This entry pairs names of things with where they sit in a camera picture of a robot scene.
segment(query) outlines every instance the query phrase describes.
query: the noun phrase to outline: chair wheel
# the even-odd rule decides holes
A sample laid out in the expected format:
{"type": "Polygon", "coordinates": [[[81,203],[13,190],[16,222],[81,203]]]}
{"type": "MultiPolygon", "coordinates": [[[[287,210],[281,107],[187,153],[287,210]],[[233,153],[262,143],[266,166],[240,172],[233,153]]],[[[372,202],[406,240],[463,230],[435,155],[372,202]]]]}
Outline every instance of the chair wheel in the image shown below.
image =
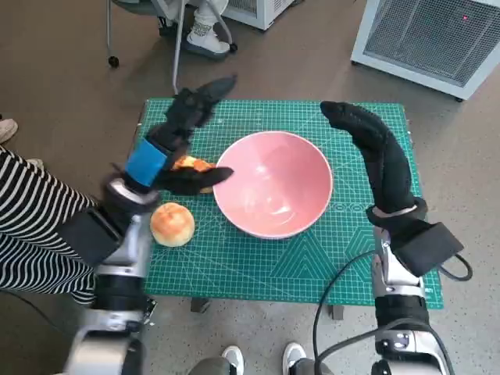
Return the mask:
{"type": "Polygon", "coordinates": [[[118,66],[120,66],[120,61],[116,56],[110,56],[108,58],[108,64],[111,66],[113,69],[116,69],[118,66]]]}

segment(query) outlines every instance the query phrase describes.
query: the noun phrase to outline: black cable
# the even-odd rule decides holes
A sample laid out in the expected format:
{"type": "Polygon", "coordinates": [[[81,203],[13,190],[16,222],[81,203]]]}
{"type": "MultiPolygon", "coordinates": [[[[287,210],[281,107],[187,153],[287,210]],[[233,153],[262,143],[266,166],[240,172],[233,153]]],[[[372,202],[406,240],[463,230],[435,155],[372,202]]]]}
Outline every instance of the black cable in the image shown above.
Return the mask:
{"type": "Polygon", "coordinates": [[[337,272],[337,274],[334,276],[332,281],[328,284],[327,288],[323,292],[323,295],[321,296],[320,303],[318,305],[318,309],[316,310],[316,315],[314,316],[314,324],[312,325],[312,349],[314,351],[314,359],[318,357],[318,342],[317,342],[317,331],[318,331],[318,321],[320,320],[320,314],[321,314],[321,309],[323,308],[323,304],[327,300],[328,295],[330,294],[331,288],[334,286],[334,284],[337,282],[338,278],[342,276],[342,274],[347,270],[347,268],[350,267],[353,263],[356,263],[358,260],[368,256],[372,255],[375,251],[371,252],[364,252],[363,254],[360,254],[356,256],[355,258],[349,260],[345,266],[342,267],[340,271],[337,272]]]}
{"type": "Polygon", "coordinates": [[[443,266],[439,266],[439,272],[441,272],[443,275],[445,275],[447,278],[452,279],[454,281],[469,281],[472,279],[473,276],[473,271],[472,271],[472,266],[470,265],[467,260],[461,256],[460,254],[455,254],[455,257],[466,267],[467,274],[465,276],[456,276],[447,269],[445,269],[443,266]]]}
{"type": "Polygon", "coordinates": [[[337,350],[340,350],[342,348],[345,348],[346,346],[349,346],[351,344],[355,344],[356,342],[365,340],[367,338],[371,338],[372,336],[375,336],[376,334],[380,334],[386,330],[391,330],[391,329],[396,328],[397,326],[400,326],[402,324],[417,325],[417,326],[425,328],[426,330],[431,332],[433,334],[434,338],[436,339],[437,344],[439,345],[439,348],[443,352],[443,356],[445,357],[445,362],[446,362],[446,365],[448,366],[448,370],[449,370],[450,375],[455,375],[455,371],[453,370],[452,361],[450,360],[450,356],[448,354],[448,351],[446,350],[445,344],[443,343],[443,341],[439,337],[438,333],[429,324],[424,323],[421,320],[417,320],[417,319],[413,319],[413,318],[397,319],[394,322],[391,322],[386,326],[377,328],[376,330],[371,330],[371,331],[366,332],[364,334],[359,334],[358,336],[348,338],[347,340],[343,340],[343,341],[339,342],[338,344],[330,346],[328,349],[326,349],[324,352],[322,352],[315,359],[315,361],[314,361],[314,373],[315,373],[315,375],[321,375],[321,371],[320,371],[321,363],[323,362],[323,360],[325,360],[326,357],[333,354],[337,350]]]}
{"type": "Polygon", "coordinates": [[[50,318],[43,312],[41,311],[33,302],[28,301],[24,297],[21,297],[20,295],[17,295],[16,293],[12,293],[11,291],[5,291],[5,290],[0,290],[0,293],[5,293],[7,295],[11,295],[14,298],[19,299],[20,301],[26,303],[28,306],[30,306],[49,326],[60,332],[61,334],[64,334],[66,336],[71,336],[68,332],[64,331],[64,329],[60,328],[50,320],[50,318]]]}

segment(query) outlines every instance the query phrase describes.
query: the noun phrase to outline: robotic hand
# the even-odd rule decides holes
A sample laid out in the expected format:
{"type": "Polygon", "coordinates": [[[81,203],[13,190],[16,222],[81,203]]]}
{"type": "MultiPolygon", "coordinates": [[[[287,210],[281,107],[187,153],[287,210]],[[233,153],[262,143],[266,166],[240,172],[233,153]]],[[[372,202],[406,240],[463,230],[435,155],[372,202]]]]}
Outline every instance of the robotic hand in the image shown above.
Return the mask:
{"type": "Polygon", "coordinates": [[[195,128],[208,121],[235,83],[236,77],[229,77],[196,91],[182,90],[166,112],[166,122],[146,135],[124,171],[103,184],[103,202],[59,228],[81,258],[96,266],[95,300],[73,340],[66,375],[141,373],[139,338],[147,307],[144,282],[152,241],[149,220],[159,204],[158,189],[195,195],[232,174],[229,168],[202,173],[171,168],[188,150],[195,128]]]}
{"type": "Polygon", "coordinates": [[[375,205],[366,215],[376,240],[372,284],[378,327],[410,318],[376,335],[382,360],[373,365],[372,375],[450,375],[446,353],[425,328],[430,326],[422,276],[463,246],[442,223],[423,220],[427,205],[410,191],[408,160],[378,116],[336,102],[322,102],[321,111],[333,128],[352,136],[373,192],[375,205]]]}

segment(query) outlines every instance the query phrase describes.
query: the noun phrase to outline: bowl rim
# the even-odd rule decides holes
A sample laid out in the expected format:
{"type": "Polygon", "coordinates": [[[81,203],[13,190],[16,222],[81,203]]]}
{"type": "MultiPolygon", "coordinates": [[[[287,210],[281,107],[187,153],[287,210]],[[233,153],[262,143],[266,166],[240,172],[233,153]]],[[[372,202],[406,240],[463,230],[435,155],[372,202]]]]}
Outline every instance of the bowl rim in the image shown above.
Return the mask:
{"type": "Polygon", "coordinates": [[[222,153],[222,155],[219,157],[219,160],[217,161],[217,164],[216,166],[220,166],[220,161],[224,158],[224,156],[226,155],[226,153],[228,153],[233,147],[236,147],[240,142],[242,142],[243,140],[246,140],[247,138],[251,138],[251,137],[254,137],[256,135],[260,135],[260,134],[285,134],[287,136],[292,136],[292,137],[295,137],[295,138],[298,138],[300,139],[301,141],[304,141],[305,143],[308,143],[310,146],[312,146],[320,155],[321,155],[321,158],[323,159],[324,163],[326,164],[328,170],[330,171],[329,173],[329,176],[330,176],[330,191],[328,192],[328,198],[323,206],[323,208],[319,211],[319,213],[314,217],[313,220],[311,220],[310,223],[302,226],[302,227],[299,227],[297,230],[294,230],[286,235],[283,235],[283,234],[277,234],[277,235],[268,235],[268,234],[261,234],[261,233],[258,233],[258,232],[254,232],[252,230],[247,230],[247,229],[244,229],[242,228],[241,226],[237,225],[230,217],[228,214],[226,214],[224,212],[224,210],[221,208],[220,206],[220,203],[219,203],[219,198],[218,198],[218,194],[217,194],[217,185],[215,185],[213,187],[213,195],[216,199],[216,203],[217,203],[217,207],[219,207],[219,210],[221,211],[221,213],[226,217],[226,219],[228,219],[236,228],[238,228],[239,230],[242,230],[244,231],[245,233],[248,233],[254,237],[257,237],[257,238],[262,238],[262,239],[266,239],[266,240],[280,240],[280,239],[284,239],[284,238],[290,238],[290,237],[293,237],[295,236],[296,234],[299,234],[301,232],[303,232],[304,230],[308,229],[309,227],[311,227],[316,221],[318,221],[318,219],[325,213],[325,211],[327,210],[327,207],[328,205],[330,204],[330,200],[331,200],[331,196],[333,194],[333,190],[334,190],[334,175],[332,173],[332,170],[331,170],[331,167],[330,167],[330,163],[328,162],[328,159],[327,157],[321,152],[321,150],[319,148],[316,147],[315,144],[313,144],[311,141],[309,141],[308,139],[304,138],[304,137],[301,137],[300,135],[297,135],[297,134],[294,134],[294,133],[291,133],[289,131],[284,131],[284,130],[265,130],[265,131],[258,131],[258,132],[255,132],[255,133],[251,133],[251,134],[248,134],[248,135],[245,135],[244,137],[241,137],[240,139],[238,139],[237,141],[235,141],[234,143],[232,143],[228,148],[226,148],[226,150],[222,153]]]}

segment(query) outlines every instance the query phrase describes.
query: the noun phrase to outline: black and white striped clothing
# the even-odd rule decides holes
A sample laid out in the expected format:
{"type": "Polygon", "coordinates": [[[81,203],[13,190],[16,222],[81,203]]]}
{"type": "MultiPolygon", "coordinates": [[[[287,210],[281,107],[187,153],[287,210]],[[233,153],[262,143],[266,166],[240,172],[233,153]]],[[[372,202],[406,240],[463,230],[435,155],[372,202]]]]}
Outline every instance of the black and white striped clothing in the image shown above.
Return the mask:
{"type": "Polygon", "coordinates": [[[44,170],[0,146],[0,289],[93,299],[93,269],[55,232],[94,205],[44,170]]]}

